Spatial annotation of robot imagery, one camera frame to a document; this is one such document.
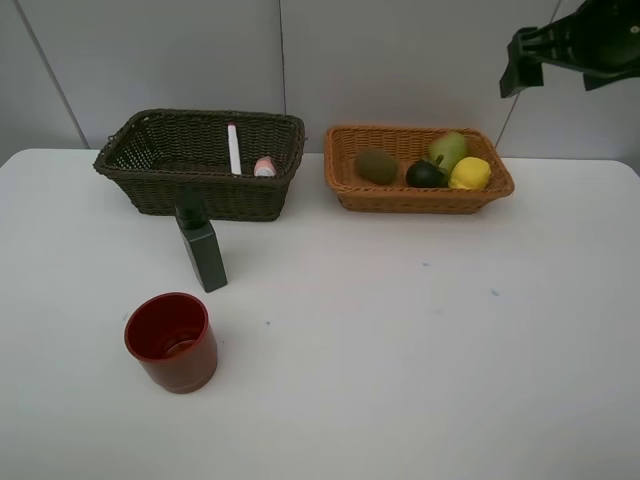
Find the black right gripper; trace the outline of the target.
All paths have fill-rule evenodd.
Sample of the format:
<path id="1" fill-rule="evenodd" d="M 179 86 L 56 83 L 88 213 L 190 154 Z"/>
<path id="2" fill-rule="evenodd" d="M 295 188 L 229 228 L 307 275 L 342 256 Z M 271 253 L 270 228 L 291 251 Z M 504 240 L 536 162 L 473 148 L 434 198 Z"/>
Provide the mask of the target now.
<path id="1" fill-rule="evenodd" d="M 583 74 L 586 91 L 639 76 L 639 2 L 585 1 L 542 27 L 519 29 L 507 47 L 502 98 L 544 85 L 543 65 Z"/>

